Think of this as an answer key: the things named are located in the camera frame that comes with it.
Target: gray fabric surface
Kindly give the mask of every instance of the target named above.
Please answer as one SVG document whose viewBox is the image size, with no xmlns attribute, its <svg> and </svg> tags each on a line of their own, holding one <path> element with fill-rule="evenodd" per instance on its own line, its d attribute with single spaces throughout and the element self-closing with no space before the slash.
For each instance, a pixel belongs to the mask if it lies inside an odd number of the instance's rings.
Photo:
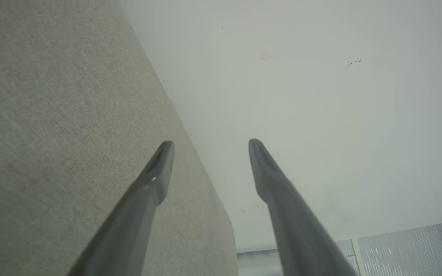
<svg viewBox="0 0 442 276">
<path fill-rule="evenodd" d="M 143 275 L 236 275 L 228 215 L 120 5 L 0 9 L 0 275 L 66 275 L 164 140 Z"/>
</svg>

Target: white wall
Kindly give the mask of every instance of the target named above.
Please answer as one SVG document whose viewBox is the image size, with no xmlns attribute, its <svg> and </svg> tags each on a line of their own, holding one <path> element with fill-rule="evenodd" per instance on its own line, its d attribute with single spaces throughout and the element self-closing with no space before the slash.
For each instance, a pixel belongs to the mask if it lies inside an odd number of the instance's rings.
<svg viewBox="0 0 442 276">
<path fill-rule="evenodd" d="M 442 222 L 442 1 L 122 3 L 239 251 L 275 246 L 249 138 L 336 240 Z"/>
</svg>

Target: corrugated panel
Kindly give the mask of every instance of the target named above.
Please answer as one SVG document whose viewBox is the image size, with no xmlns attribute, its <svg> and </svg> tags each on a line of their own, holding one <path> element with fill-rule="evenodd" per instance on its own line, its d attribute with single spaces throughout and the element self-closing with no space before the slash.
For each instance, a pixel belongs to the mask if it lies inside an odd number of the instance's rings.
<svg viewBox="0 0 442 276">
<path fill-rule="evenodd" d="M 337 244 L 337 247 L 345 256 L 349 265 L 352 267 L 352 269 L 354 269 L 356 275 L 360 276 L 361 273 L 359 271 L 358 260 L 356 259 L 356 253 L 354 252 L 352 240 L 336 241 L 335 244 Z"/>
<path fill-rule="evenodd" d="M 358 239 L 367 276 L 442 275 L 442 223 Z"/>
</svg>

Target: beige textured surface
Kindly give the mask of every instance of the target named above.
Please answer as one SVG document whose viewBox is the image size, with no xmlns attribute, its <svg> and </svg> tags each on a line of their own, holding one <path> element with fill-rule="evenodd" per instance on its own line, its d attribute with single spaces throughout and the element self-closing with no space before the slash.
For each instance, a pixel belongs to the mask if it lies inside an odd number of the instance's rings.
<svg viewBox="0 0 442 276">
<path fill-rule="evenodd" d="M 66 275 L 163 140 L 143 275 L 236 275 L 231 222 L 122 8 L 0 10 L 0 275 Z"/>
</svg>

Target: white surface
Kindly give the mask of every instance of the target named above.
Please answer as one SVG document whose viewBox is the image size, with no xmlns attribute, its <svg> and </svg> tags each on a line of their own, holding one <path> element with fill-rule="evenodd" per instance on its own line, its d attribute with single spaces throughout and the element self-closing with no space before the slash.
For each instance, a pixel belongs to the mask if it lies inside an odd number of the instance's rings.
<svg viewBox="0 0 442 276">
<path fill-rule="evenodd" d="M 123 6 L 239 252 L 275 247 L 249 138 L 335 239 L 442 222 L 442 1 Z"/>
</svg>

